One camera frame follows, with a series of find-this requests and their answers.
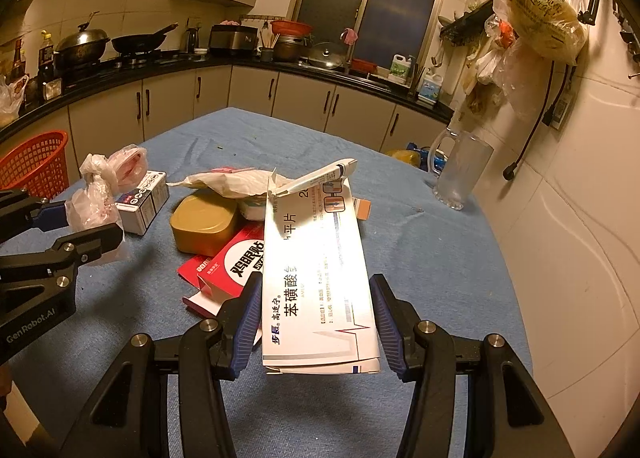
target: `blue tablecloth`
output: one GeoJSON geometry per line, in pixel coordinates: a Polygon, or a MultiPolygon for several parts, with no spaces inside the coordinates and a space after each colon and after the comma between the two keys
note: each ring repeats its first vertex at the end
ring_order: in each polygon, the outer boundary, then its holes
{"type": "MultiPolygon", "coordinates": [[[[382,272],[396,296],[451,334],[499,332],[531,369],[518,303],[498,245],[471,201],[461,212],[439,203],[428,175],[341,138],[234,108],[183,124],[144,143],[149,167],[169,181],[212,167],[257,167],[297,178],[339,158],[358,160],[356,196],[372,201],[360,223],[369,275],[382,272]]],[[[67,198],[80,183],[61,197],[67,198]]],[[[195,289],[176,269],[190,256],[175,249],[169,216],[190,191],[172,188],[146,235],[127,236],[128,261],[81,267],[78,311],[12,361],[18,388],[42,425],[62,443],[111,361],[138,332],[154,339],[183,333],[198,317],[181,303],[195,289]]],[[[1,254],[50,247],[66,229],[35,229],[1,254]]],[[[414,386],[389,370],[374,375],[267,376],[261,352],[223,384],[239,457],[391,457],[396,455],[414,386]]],[[[170,377],[172,456],[181,456],[177,380],[170,377]]],[[[466,379],[459,377],[450,456],[463,453],[466,379]]]]}

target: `frosted glass beer mug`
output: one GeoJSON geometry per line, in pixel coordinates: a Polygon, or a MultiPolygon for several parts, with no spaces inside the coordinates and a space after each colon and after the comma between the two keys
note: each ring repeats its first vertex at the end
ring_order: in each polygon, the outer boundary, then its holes
{"type": "Polygon", "coordinates": [[[435,197],[452,209],[462,209],[493,152],[494,148],[467,131],[455,133],[449,128],[442,131],[433,141],[427,158],[429,172],[438,175],[438,182],[433,187],[435,197]],[[455,146],[440,172],[433,162],[440,143],[448,136],[455,146]]]}

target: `wok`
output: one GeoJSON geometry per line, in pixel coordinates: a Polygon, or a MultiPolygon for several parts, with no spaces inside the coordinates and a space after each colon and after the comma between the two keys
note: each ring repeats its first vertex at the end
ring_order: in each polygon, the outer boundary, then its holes
{"type": "Polygon", "coordinates": [[[165,34],[176,28],[178,28],[178,24],[174,23],[164,27],[162,30],[158,30],[154,34],[123,35],[122,37],[111,39],[111,44],[116,52],[124,55],[147,53],[158,48],[166,38],[165,34]]]}

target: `pan handle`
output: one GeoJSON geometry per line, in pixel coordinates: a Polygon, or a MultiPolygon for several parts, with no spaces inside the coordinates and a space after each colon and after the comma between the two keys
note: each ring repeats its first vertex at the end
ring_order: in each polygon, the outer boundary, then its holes
{"type": "Polygon", "coordinates": [[[171,32],[172,30],[175,30],[176,28],[178,28],[178,24],[177,23],[172,23],[169,26],[164,27],[162,30],[158,30],[157,32],[155,32],[152,35],[166,34],[167,32],[171,32]]]}

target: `black power cord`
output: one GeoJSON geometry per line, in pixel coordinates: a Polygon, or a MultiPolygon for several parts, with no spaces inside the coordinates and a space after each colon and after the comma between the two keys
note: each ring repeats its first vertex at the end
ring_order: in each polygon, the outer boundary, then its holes
{"type": "Polygon", "coordinates": [[[520,156],[518,157],[518,159],[515,162],[513,162],[512,164],[510,164],[507,167],[505,167],[504,171],[502,172],[502,177],[507,182],[510,182],[511,180],[513,180],[516,177],[516,175],[515,175],[516,168],[518,167],[518,164],[520,163],[520,161],[522,160],[522,157],[524,156],[525,152],[527,151],[527,147],[529,147],[529,142],[531,142],[531,139],[533,138],[533,134],[536,132],[536,129],[538,128],[538,124],[540,123],[540,120],[542,120],[542,115],[545,113],[546,103],[549,100],[549,93],[551,92],[551,83],[554,80],[554,67],[555,66],[556,66],[556,62],[555,61],[551,61],[551,73],[549,74],[549,82],[546,85],[545,102],[543,102],[543,104],[542,104],[542,109],[540,110],[540,114],[538,115],[538,120],[536,120],[536,123],[533,126],[533,129],[531,130],[531,133],[529,133],[529,138],[525,142],[524,148],[522,148],[522,151],[520,152],[520,156]]]}

